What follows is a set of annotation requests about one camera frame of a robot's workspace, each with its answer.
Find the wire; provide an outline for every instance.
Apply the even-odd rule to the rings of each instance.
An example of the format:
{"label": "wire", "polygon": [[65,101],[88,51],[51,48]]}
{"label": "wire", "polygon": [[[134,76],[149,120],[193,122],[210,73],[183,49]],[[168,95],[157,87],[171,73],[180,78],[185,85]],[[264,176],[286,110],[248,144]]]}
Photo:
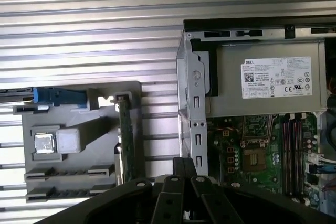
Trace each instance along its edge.
{"label": "wire", "polygon": [[322,156],[319,157],[319,160],[320,160],[320,161],[323,161],[323,162],[325,162],[325,163],[336,164],[336,161],[335,161],[335,160],[326,159],[325,157],[322,157]]}
{"label": "wire", "polygon": [[319,165],[317,168],[319,174],[336,174],[335,165]]}
{"label": "wire", "polygon": [[329,125],[329,127],[327,127],[327,131],[326,131],[326,133],[325,133],[325,137],[326,137],[328,143],[330,144],[330,146],[336,151],[336,144],[335,144],[335,143],[332,141],[332,139],[331,139],[331,132],[332,132],[332,130],[333,130],[334,128],[336,128],[336,120],[333,121],[333,122]]}

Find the screw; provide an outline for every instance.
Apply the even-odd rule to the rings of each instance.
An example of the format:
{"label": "screw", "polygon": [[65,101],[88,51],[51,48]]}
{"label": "screw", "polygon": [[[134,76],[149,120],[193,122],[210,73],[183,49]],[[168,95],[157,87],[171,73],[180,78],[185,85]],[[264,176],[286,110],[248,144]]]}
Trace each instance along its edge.
{"label": "screw", "polygon": [[233,182],[233,183],[231,183],[231,186],[235,187],[235,188],[239,188],[241,185],[240,185],[240,183]]}
{"label": "screw", "polygon": [[204,182],[204,181],[205,181],[205,178],[203,178],[203,177],[197,177],[196,180],[197,180],[198,182]]}

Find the ribbed metal panel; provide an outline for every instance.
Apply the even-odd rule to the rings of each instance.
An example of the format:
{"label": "ribbed metal panel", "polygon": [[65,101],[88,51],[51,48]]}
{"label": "ribbed metal panel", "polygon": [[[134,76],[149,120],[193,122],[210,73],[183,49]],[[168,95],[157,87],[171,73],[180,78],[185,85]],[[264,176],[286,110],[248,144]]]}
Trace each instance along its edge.
{"label": "ribbed metal panel", "polygon": [[[0,0],[0,89],[139,80],[147,176],[179,154],[175,54],[185,18],[334,14],[336,0]],[[0,222],[79,200],[25,204],[19,116],[0,111]]]}

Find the connector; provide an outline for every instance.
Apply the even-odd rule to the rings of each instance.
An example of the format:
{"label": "connector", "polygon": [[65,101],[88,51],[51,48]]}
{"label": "connector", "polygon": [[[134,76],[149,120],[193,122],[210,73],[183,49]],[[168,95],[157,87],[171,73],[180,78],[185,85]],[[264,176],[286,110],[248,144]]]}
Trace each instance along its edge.
{"label": "connector", "polygon": [[317,174],[318,173],[318,165],[309,164],[308,165],[308,171],[309,171],[309,173]]}
{"label": "connector", "polygon": [[310,185],[318,185],[319,178],[316,175],[314,175],[314,174],[307,174],[307,182]]}

